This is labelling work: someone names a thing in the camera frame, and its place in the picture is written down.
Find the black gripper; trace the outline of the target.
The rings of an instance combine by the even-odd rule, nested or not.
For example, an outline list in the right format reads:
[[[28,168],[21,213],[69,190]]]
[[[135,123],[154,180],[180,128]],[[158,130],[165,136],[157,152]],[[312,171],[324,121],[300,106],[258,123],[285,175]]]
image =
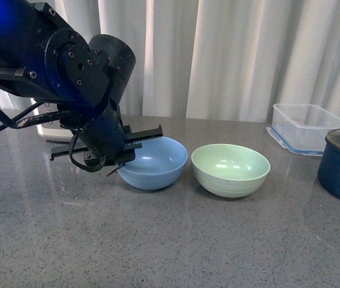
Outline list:
[[[96,119],[88,121],[84,126],[84,132],[79,134],[81,143],[73,148],[73,154],[85,152],[83,160],[89,167],[100,164],[101,157],[106,158],[105,166],[124,164],[135,160],[133,149],[142,147],[142,141],[163,136],[162,126],[157,128],[131,132],[128,125],[124,125],[120,108],[109,99],[106,109]],[[50,148],[50,159],[68,155],[69,145],[61,145]]]

